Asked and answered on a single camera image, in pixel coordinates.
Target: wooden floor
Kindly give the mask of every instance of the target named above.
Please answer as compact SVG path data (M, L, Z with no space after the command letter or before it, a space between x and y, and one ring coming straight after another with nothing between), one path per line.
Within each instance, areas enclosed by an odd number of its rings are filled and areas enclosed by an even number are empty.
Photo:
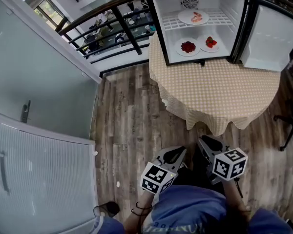
M245 130L229 124L221 138L249 155L240 182L245 203L253 211L258 207L275 209L293 221L293 138L286 151L279 152L290 127L272 119L273 115L290 114L288 99L293 99L293 78L284 70L268 109ZM105 76L91 131L98 151L99 203L116 201L121 208L116 218L123 221L141 194L138 183L146 162L154 159L158 150L174 145L187 146L189 159L203 134L210 134L205 124L199 122L187 131L184 120L165 110L158 86L149 78L148 63Z

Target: fridge fan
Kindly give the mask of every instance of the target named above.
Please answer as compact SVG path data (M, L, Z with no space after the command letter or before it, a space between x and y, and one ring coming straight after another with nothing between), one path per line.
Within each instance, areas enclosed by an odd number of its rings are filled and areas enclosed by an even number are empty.
M199 4L198 0L181 0L181 4L186 9L197 9L197 5Z

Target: white plate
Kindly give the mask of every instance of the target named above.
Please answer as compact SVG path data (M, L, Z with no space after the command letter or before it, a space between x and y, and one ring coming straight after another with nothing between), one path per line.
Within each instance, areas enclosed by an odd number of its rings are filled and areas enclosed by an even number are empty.
M200 13L202 15L202 20L200 20L199 22L192 22L191 19L194 17L194 12ZM204 11L201 10L183 10L180 11L178 14L178 19L181 22L184 22L186 24L191 24L191 25L200 25L200 24L204 24L209 20L209 15L206 14Z
M181 49L181 44L183 42L186 42L186 41L189 41L189 42L194 43L194 45L195 45L195 50L194 51L187 53L186 51L183 51ZM184 56L184 57L192 57L192 56L194 56L194 55L196 55L197 53L200 52L200 46L199 46L199 43L198 43L198 41L196 39L193 39L193 38L181 38L180 40L178 40L175 43L175 50L181 56Z
M208 48L206 45L205 41L207 40L208 37L212 37L213 40L215 40L217 42L217 44L215 46L213 46L212 48ZM200 48L205 52L213 53L213 52L217 52L219 50L218 41L217 41L217 39L214 38L213 35L200 36L197 39L197 41L199 42Z

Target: round table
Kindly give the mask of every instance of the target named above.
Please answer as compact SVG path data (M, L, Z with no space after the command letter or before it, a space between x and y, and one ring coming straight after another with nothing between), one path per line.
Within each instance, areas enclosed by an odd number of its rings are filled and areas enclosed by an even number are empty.
M208 60L204 68L195 63L166 66L156 33L149 46L149 71L169 112L185 119L188 130L204 122L215 136L231 121L245 129L269 106L280 82L279 72L226 59Z

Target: plate of food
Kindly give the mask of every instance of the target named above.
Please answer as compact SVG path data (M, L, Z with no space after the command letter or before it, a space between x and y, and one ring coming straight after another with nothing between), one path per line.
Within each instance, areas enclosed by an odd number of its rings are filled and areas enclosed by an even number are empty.
M175 50L184 57L192 57L200 52L200 46L196 39L181 38L175 43Z
M205 52L217 52L219 49L216 38L213 36L200 36L197 41L199 42L200 48Z
M209 20L209 15L201 10L183 10L179 12L178 19L186 24L200 25Z

